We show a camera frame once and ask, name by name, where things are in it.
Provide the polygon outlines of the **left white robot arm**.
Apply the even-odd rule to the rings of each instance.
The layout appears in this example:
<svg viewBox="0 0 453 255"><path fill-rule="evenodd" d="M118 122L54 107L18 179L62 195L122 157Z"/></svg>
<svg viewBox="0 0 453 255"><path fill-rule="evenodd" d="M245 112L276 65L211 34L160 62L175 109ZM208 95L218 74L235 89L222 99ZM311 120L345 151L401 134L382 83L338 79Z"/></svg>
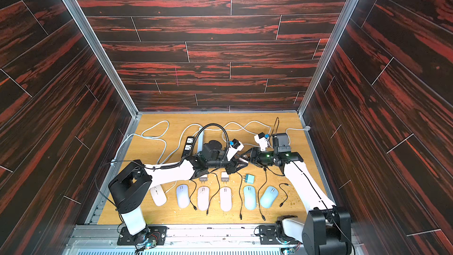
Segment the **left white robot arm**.
<svg viewBox="0 0 453 255"><path fill-rule="evenodd" d="M235 157L244 145L236 139L226 145L224 149L220 142L211 140L194 155L193 145L187 143L179 162L145 165L135 160L119 172L110 181L109 191L129 234L134 236L146 229L140 205L150 188L172 181L195 179L207 174L211 168L224 168L228 174L233 174L246 166L246 162Z"/></svg>

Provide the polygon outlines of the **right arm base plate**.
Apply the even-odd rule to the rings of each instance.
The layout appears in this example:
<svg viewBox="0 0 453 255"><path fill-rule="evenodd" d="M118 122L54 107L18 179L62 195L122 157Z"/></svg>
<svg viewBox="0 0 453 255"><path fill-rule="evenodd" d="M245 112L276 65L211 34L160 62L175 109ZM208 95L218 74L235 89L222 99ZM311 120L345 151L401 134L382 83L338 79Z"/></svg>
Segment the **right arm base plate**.
<svg viewBox="0 0 453 255"><path fill-rule="evenodd" d="M260 238L261 244L299 244L300 242L297 239L284 233L283 220L287 218L296 218L296 216L280 216L273 225L258 225L254 230L254 235Z"/></svg>

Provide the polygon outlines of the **white power strip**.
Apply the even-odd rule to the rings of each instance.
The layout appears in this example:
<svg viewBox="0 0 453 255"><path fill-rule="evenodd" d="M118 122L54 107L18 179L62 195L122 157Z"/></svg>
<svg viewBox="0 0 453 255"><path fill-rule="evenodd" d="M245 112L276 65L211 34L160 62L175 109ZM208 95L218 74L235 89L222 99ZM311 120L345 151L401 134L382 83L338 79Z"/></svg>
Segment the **white power strip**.
<svg viewBox="0 0 453 255"><path fill-rule="evenodd" d="M203 143L204 143L204 131L200 130L197 143L197 153L202 151Z"/></svg>

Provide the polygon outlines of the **white wireless mouse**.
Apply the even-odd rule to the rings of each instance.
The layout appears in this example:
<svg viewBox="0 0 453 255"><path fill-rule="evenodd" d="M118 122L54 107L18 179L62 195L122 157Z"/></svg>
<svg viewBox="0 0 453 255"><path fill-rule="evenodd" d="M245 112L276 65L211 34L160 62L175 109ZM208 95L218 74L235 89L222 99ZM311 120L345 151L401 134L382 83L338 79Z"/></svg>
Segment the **white wireless mouse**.
<svg viewBox="0 0 453 255"><path fill-rule="evenodd" d="M151 187L149 191L157 207L161 207L167 202L166 194L161 185Z"/></svg>

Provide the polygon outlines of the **grey blue mouse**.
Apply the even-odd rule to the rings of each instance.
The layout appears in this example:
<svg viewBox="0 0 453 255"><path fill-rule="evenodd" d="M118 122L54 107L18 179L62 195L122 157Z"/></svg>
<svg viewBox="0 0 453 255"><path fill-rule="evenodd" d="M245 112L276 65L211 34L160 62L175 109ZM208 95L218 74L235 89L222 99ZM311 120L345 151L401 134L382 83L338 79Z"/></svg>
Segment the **grey blue mouse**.
<svg viewBox="0 0 453 255"><path fill-rule="evenodd" d="M248 210L255 210L257 206L257 199L256 199L256 189L251 186L245 186L243 189L244 193L244 206Z"/></svg>

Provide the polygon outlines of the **light blue mouse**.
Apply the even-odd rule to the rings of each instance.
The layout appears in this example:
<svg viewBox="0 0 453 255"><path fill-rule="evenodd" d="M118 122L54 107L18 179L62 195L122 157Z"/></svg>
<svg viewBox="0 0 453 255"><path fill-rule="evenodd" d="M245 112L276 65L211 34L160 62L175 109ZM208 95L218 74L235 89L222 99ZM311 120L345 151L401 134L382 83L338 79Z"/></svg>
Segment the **light blue mouse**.
<svg viewBox="0 0 453 255"><path fill-rule="evenodd" d="M270 208L278 197L278 189L268 186L260 198L260 205L263 208Z"/></svg>

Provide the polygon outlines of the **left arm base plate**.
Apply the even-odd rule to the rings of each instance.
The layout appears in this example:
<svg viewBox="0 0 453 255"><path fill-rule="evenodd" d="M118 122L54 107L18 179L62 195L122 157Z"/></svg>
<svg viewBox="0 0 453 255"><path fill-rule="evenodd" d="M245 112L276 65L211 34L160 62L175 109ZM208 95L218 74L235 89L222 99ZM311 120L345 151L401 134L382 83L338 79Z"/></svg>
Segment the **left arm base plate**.
<svg viewBox="0 0 453 255"><path fill-rule="evenodd" d="M153 248L154 246L162 246L166 240L168 227L149 225L144 230L136 235L131 235L127 227L122 227L117 241L118 246L136 246Z"/></svg>

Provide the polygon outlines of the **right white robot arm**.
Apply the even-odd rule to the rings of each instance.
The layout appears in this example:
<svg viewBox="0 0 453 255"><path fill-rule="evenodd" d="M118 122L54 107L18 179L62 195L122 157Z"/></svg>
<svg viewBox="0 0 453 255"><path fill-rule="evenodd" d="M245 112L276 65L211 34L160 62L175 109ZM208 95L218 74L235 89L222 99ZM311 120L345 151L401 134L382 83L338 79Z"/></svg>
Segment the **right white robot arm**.
<svg viewBox="0 0 453 255"><path fill-rule="evenodd" d="M292 152L286 133L272 136L273 151L267 151L269 136L259 133L254 137L259 148L250 150L249 162L268 167L279 167L300 197L307 218L302 222L295 216L281 216L276 222L276 239L282 243L297 240L308 255L349 255L353 251L351 217L338 207L317 185L303 158Z"/></svg>

